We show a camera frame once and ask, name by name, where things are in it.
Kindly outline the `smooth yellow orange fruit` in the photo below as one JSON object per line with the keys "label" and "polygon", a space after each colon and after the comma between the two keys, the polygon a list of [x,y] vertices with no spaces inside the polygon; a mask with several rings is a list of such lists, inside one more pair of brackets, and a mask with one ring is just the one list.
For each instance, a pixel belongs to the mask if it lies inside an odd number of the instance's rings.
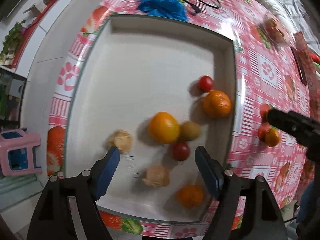
{"label": "smooth yellow orange fruit", "polygon": [[268,147],[275,147],[281,139],[280,133],[275,128],[270,128],[265,134],[265,144]]}

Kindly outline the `brown kiwi in cluster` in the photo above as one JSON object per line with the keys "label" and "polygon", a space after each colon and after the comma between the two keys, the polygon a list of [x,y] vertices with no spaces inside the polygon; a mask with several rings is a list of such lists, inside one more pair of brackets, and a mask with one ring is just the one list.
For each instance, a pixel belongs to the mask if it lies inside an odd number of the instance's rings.
{"label": "brown kiwi in cluster", "polygon": [[180,139],[192,141],[197,139],[201,134],[201,126],[192,121],[186,121],[181,124]]}

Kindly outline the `yellow orange tomato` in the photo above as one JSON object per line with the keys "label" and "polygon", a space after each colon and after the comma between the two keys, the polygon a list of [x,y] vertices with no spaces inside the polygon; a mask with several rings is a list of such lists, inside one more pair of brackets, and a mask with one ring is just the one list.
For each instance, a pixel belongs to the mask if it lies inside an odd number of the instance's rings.
{"label": "yellow orange tomato", "polygon": [[180,136],[180,124],[167,112],[158,112],[148,124],[148,133],[161,144],[172,144]]}

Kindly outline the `stemmed orange tangerine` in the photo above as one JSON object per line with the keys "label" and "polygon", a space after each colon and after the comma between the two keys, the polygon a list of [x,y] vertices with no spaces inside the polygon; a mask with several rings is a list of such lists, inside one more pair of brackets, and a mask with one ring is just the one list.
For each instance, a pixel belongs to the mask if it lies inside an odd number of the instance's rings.
{"label": "stemmed orange tangerine", "polygon": [[202,109],[209,118],[219,119],[229,116],[232,103],[224,92],[212,90],[202,100]]}

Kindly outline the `pink plastic stool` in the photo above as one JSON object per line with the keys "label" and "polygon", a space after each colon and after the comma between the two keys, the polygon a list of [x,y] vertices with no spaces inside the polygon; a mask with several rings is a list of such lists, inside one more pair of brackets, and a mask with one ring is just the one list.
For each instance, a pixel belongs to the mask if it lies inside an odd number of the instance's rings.
{"label": "pink plastic stool", "polygon": [[35,148],[41,145],[37,133],[23,129],[1,132],[1,173],[5,177],[42,173],[37,165]]}

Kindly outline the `red cherry tomato on table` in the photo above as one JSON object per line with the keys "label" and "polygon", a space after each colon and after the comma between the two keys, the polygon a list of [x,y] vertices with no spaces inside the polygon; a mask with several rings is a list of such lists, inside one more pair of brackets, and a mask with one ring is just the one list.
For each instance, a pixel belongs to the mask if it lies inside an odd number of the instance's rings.
{"label": "red cherry tomato on table", "polygon": [[210,76],[204,75],[204,76],[199,78],[199,80],[198,80],[198,88],[203,93],[207,93],[207,92],[213,90],[213,87],[214,87],[214,81]]}

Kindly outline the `white square tray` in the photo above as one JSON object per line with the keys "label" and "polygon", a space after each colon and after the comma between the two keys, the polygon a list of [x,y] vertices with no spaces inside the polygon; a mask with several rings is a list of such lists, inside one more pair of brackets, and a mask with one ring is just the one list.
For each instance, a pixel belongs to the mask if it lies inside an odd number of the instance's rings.
{"label": "white square tray", "polygon": [[[142,15],[113,15],[97,36],[81,68],[74,90],[65,140],[67,177],[78,175],[104,157],[112,133],[122,129],[133,138],[107,192],[97,205],[116,215],[152,222],[199,222],[211,196],[199,207],[185,209],[176,200],[184,185],[203,186],[191,155],[174,161],[168,144],[153,140],[148,124],[158,112],[179,123],[193,121],[200,136],[189,142],[191,152],[204,146],[224,164],[230,149],[234,114],[211,119],[202,110],[197,80],[208,75],[214,88],[236,101],[237,81],[233,41],[194,24]],[[170,184],[143,182],[150,166],[170,172]]]}

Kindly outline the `glass fruit bowl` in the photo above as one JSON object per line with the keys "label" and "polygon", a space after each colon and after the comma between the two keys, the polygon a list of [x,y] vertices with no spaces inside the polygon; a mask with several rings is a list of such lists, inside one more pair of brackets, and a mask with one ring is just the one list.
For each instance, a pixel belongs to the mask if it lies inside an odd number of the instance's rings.
{"label": "glass fruit bowl", "polygon": [[261,23],[266,36],[277,45],[290,44],[291,36],[285,26],[274,15],[266,13]]}

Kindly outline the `green potted plant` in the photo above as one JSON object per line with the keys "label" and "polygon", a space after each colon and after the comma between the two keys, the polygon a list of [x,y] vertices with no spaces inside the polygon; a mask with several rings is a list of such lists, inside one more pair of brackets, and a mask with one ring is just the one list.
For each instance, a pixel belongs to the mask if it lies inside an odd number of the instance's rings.
{"label": "green potted plant", "polygon": [[24,27],[23,24],[25,20],[21,22],[16,22],[15,25],[10,29],[8,35],[5,36],[3,44],[3,49],[1,51],[1,64],[11,65],[12,61],[18,52],[20,46],[23,43]]}

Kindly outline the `blue rubber glove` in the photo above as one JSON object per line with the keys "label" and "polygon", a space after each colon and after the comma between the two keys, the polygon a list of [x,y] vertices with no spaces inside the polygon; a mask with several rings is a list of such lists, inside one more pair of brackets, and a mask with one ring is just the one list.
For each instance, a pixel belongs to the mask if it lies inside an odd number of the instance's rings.
{"label": "blue rubber glove", "polygon": [[139,0],[137,7],[149,16],[170,18],[187,22],[185,7],[178,0]]}

